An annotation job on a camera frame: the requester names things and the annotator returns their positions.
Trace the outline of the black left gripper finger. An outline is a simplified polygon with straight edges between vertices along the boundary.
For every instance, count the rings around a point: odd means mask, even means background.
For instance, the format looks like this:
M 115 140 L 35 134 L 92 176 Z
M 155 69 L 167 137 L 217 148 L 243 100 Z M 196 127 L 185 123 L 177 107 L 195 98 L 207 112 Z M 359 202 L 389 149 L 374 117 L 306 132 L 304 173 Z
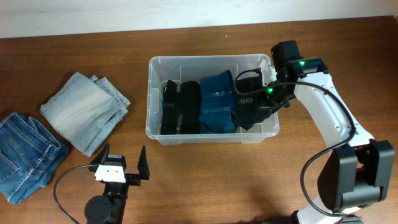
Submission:
M 137 163 L 137 169 L 139 171 L 139 176 L 140 179 L 142 180 L 149 180 L 150 179 L 150 170 L 149 170 L 149 165 L 147 162 L 147 156 L 146 156 L 146 147 L 145 145 L 142 146 L 139 160 Z
M 101 152 L 92 160 L 92 165 L 103 164 L 109 155 L 109 143 L 106 143 Z

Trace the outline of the small black garment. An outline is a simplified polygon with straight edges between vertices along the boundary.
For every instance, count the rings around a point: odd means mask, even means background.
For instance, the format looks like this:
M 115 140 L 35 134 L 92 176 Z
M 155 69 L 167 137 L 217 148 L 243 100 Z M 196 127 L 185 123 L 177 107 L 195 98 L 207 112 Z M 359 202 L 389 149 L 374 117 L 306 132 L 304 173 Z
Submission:
M 262 88 L 261 82 L 260 77 L 243 78 L 236 81 L 236 88 L 240 93 L 249 93 Z M 235 90 L 233 90 L 233 94 L 236 100 L 235 126 L 240 126 L 248 131 L 256 123 L 261 123 L 271 116 L 265 92 L 247 98 L 238 95 Z

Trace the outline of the light blue jeans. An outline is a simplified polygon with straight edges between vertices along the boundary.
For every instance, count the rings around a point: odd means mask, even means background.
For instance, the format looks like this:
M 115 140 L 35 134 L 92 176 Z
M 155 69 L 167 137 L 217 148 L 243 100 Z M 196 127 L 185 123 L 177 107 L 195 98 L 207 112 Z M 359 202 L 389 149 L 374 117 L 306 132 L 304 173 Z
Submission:
M 128 112 L 131 102 L 103 77 L 73 74 L 40 107 L 56 132 L 90 157 Z

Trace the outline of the teal blue garment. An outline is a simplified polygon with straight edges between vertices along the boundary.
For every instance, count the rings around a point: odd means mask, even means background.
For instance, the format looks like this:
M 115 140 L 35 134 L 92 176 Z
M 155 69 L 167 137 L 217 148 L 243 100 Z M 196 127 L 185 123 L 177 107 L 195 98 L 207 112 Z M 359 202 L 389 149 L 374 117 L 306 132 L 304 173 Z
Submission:
M 202 133 L 235 133 L 233 121 L 235 99 L 232 91 L 232 74 L 229 70 L 200 80 L 200 131 Z

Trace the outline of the large black garment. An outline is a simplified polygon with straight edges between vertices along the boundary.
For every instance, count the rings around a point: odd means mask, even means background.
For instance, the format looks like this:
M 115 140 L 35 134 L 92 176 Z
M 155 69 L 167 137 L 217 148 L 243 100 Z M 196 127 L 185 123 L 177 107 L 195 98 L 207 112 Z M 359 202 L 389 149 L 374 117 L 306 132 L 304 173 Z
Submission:
M 200 134 L 200 84 L 177 85 L 168 80 L 163 90 L 161 135 Z

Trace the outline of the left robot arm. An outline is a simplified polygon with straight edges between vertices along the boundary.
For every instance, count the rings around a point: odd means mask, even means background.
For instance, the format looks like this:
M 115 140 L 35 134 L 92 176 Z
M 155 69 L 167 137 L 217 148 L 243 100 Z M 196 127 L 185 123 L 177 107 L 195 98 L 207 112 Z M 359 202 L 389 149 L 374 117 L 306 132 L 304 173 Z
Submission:
M 137 174 L 126 173 L 126 159 L 110 154 L 109 144 L 92 160 L 89 171 L 95 180 L 104 184 L 101 195 L 94 196 L 85 205 L 87 224 L 121 224 L 130 186 L 140 186 L 142 180 L 150 179 L 146 147 L 143 146 L 137 163 Z

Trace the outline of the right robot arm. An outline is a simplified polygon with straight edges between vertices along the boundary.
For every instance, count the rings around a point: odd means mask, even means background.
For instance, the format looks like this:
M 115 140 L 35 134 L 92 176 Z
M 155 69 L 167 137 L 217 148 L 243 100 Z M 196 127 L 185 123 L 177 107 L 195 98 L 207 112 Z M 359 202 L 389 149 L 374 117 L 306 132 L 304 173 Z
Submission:
M 278 223 L 362 223 L 354 215 L 386 199 L 395 151 L 377 141 L 355 119 L 339 96 L 320 58 L 303 58 L 296 41 L 271 49 L 276 74 L 261 90 L 258 109 L 270 116 L 298 99 L 315 122 L 326 149 L 316 153 L 300 173 L 308 205 Z

